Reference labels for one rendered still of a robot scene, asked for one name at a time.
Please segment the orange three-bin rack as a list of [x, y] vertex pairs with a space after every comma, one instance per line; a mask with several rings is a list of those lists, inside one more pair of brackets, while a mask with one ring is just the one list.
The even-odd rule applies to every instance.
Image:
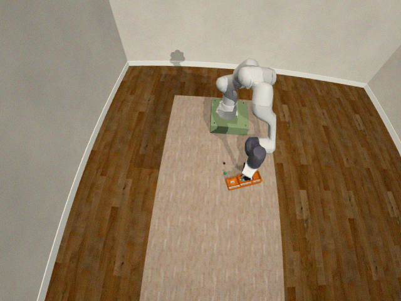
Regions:
[[[261, 179], [259, 171], [256, 171], [253, 174], [253, 178], [254, 179], [248, 180], [248, 181], [243, 181], [243, 182], [240, 181], [242, 175], [243, 174], [240, 174], [240, 175], [237, 175], [237, 176], [234, 176], [234, 177], [226, 178], [226, 184], [227, 184], [227, 188], [228, 188], [229, 191], [233, 190], [233, 189], [238, 189], [238, 188], [241, 188], [241, 187], [246, 187], [246, 186], [250, 186], [250, 185], [254, 185], [254, 184], [259, 184], [259, 183], [262, 182], [262, 179]], [[236, 183], [236, 186], [231, 186], [230, 182], [229, 182], [229, 179], [234, 179], [235, 183]]]

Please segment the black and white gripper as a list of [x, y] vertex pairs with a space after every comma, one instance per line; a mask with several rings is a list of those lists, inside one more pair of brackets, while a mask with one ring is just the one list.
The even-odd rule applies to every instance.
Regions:
[[252, 178], [249, 178], [249, 177], [246, 177], [245, 175], [242, 175], [241, 179], [242, 179], [242, 182], [243, 182], [243, 181], [252, 180], [253, 177], [252, 177]]

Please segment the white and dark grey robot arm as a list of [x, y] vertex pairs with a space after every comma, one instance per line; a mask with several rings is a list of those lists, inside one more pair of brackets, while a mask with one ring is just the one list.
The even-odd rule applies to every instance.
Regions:
[[276, 148], [276, 114], [273, 112], [272, 86], [275, 82], [276, 72], [272, 68], [260, 67], [253, 58], [242, 62], [233, 71], [233, 75], [225, 75], [216, 81], [217, 89], [224, 92], [219, 102], [222, 104], [216, 110], [222, 119], [231, 120], [238, 116], [237, 107], [235, 108], [238, 95], [234, 90], [246, 87], [253, 90], [253, 115], [268, 123], [267, 137], [249, 137], [245, 142], [244, 150], [248, 158], [242, 174], [249, 178], [252, 178], [264, 162], [266, 154], [273, 153]]

